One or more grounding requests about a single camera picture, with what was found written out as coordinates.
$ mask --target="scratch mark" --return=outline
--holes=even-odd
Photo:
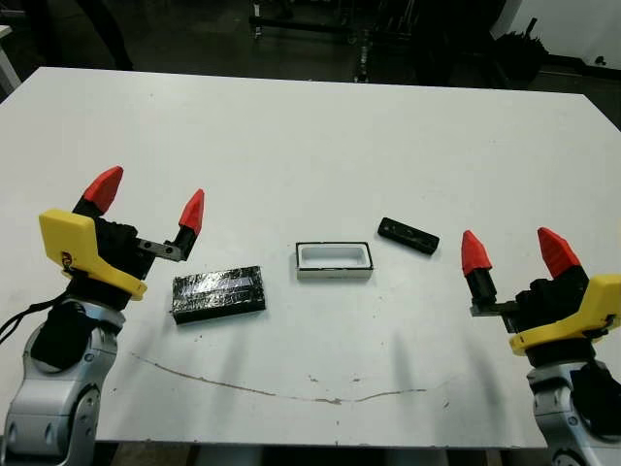
[[[139,356],[135,352],[131,352],[130,354],[134,356],[136,359],[138,359],[139,361],[144,362],[145,364],[148,364],[150,366],[153,366],[156,369],[159,369],[160,371],[168,372],[169,374],[183,377],[184,379],[189,379],[191,381],[196,381],[196,382],[208,383],[210,385],[215,385],[215,386],[222,386],[224,388],[232,388],[234,390],[245,391],[247,393],[253,393],[255,395],[274,396],[274,397],[285,399],[285,400],[295,400],[295,401],[304,401],[304,402],[312,402],[312,403],[328,403],[330,405],[340,406],[343,403],[364,403],[365,401],[373,400],[374,398],[379,398],[381,396],[403,395],[406,393],[414,393],[414,392],[422,393],[422,392],[427,391],[427,388],[408,388],[406,390],[382,391],[381,393],[375,393],[373,395],[365,396],[363,398],[351,398],[351,399],[347,399],[347,398],[332,398],[332,399],[306,398],[303,396],[281,395],[278,393],[273,393],[271,391],[257,390],[255,388],[249,388],[247,386],[235,385],[233,383],[226,383],[226,382],[211,381],[209,379],[205,379],[204,377],[192,376],[189,374],[185,374],[184,372],[176,371],[169,367],[162,366],[161,364],[157,362],[150,361],[142,356]]]
[[[317,403],[330,403],[331,405],[341,405],[343,401],[348,401],[351,403],[353,400],[342,400],[341,398],[335,398],[333,400],[329,400],[328,398],[314,398],[312,401],[316,401]]]
[[[164,367],[161,364],[158,364],[156,362],[152,362],[152,361],[149,361],[148,359],[144,359],[143,357],[139,356],[135,352],[132,352],[131,354],[132,354],[132,356],[134,356],[139,361],[143,361],[146,364],[150,364],[151,366],[156,367],[156,368],[158,368],[158,369],[160,369],[162,371],[168,372],[169,374],[175,374],[176,376],[183,377],[184,379],[190,379],[192,381],[198,381],[198,382],[202,382],[202,383],[209,383],[211,385],[224,386],[226,388],[233,388],[235,390],[248,391],[250,393],[256,393],[256,394],[259,394],[259,395],[276,396],[275,393],[272,393],[270,391],[255,390],[254,388],[247,388],[247,387],[241,386],[241,385],[233,385],[232,383],[216,382],[216,381],[210,381],[209,379],[205,379],[204,377],[190,376],[189,374],[184,374],[183,372],[175,371],[173,369],[169,369],[168,367]]]
[[[403,395],[404,393],[413,393],[416,391],[424,392],[424,391],[427,391],[427,388],[408,388],[407,390],[382,391],[381,393],[376,393],[375,395],[365,396],[364,398],[358,398],[357,400],[352,400],[352,401],[354,403],[362,403],[363,401],[373,400],[374,398],[379,398],[380,396]]]

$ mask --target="white table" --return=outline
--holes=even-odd
[[[500,319],[470,316],[462,232],[500,299],[547,276],[540,225],[590,275],[621,263],[621,135],[581,95],[40,69],[0,106],[0,140],[2,320],[66,284],[37,214],[104,169],[125,168],[108,218],[153,240],[208,193],[190,260],[157,262],[125,312],[101,440],[543,447],[528,361]],[[379,238],[383,216],[439,250]],[[370,243],[368,282],[295,278],[297,241],[340,240]],[[255,264],[267,311],[175,326],[173,276]],[[0,350],[2,419],[43,319]],[[621,332],[597,350],[618,380]]]
[[[0,24],[0,39],[11,33],[11,27]],[[0,86],[7,94],[10,94],[21,84],[16,70],[13,69],[9,57],[2,50],[2,42],[0,42]]]

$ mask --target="black rectangular object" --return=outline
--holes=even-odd
[[[433,254],[440,242],[440,238],[437,236],[417,230],[387,216],[381,220],[377,234],[402,245],[410,246],[415,250],[420,250],[425,254]]]
[[[173,309],[177,324],[265,309],[258,266],[175,277]]]

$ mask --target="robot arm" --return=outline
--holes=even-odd
[[[141,300],[155,257],[185,260],[201,230],[204,193],[185,206],[175,241],[138,238],[103,220],[122,168],[101,174],[69,213],[40,215],[46,254],[69,279],[23,353],[24,378],[5,424],[1,465],[87,465],[92,461],[102,385],[132,300]]]
[[[534,369],[528,382],[535,419],[553,465],[612,466],[621,455],[621,385],[593,343],[621,323],[621,275],[588,279],[566,240],[539,229],[541,254],[553,280],[535,280],[515,301],[496,303],[492,268],[471,231],[462,240],[462,268],[473,316],[501,316],[510,346]]]

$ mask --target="black cable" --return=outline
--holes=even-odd
[[[13,334],[13,332],[15,332],[17,330],[17,328],[21,324],[21,320],[25,316],[28,316],[29,314],[38,313],[39,311],[44,311],[45,309],[58,304],[60,301],[62,301],[65,298],[65,295],[66,295],[66,293],[62,293],[62,294],[56,296],[54,299],[51,299],[49,301],[44,301],[43,303],[31,304],[28,307],[28,309],[26,309],[25,311],[22,311],[19,314],[15,314],[9,320],[4,322],[2,324],[2,327],[0,327],[0,335],[3,335],[5,333],[5,331],[7,330],[7,328],[9,328],[11,326],[11,324],[13,324],[13,327],[11,327],[11,329],[7,332],[6,335],[0,337],[0,345],[2,345],[4,343],[4,341],[7,338],[9,338]]]

